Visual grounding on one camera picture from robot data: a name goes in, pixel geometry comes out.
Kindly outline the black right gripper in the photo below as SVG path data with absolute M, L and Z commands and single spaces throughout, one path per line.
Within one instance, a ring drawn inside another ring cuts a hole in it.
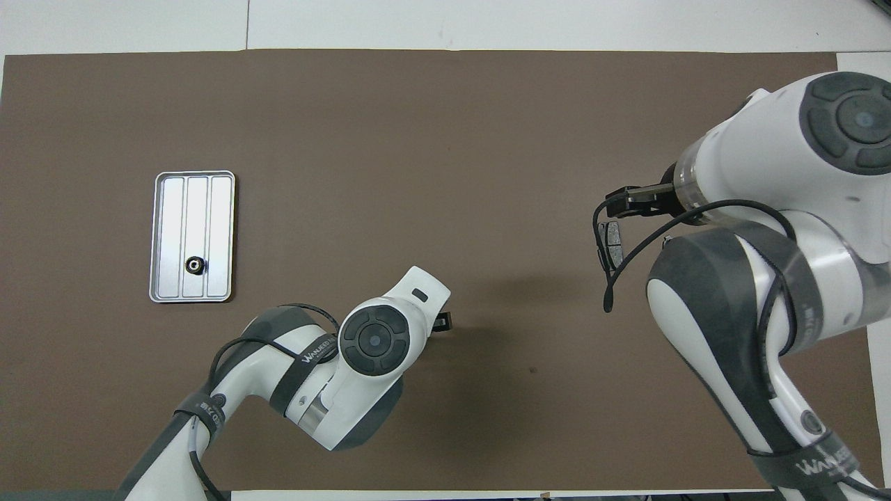
M 672 183 L 620 188 L 611 191 L 604 202 L 608 218 L 627 218 L 632 215 L 643 218 L 671 215 L 674 218 L 682 213 L 682 204 Z

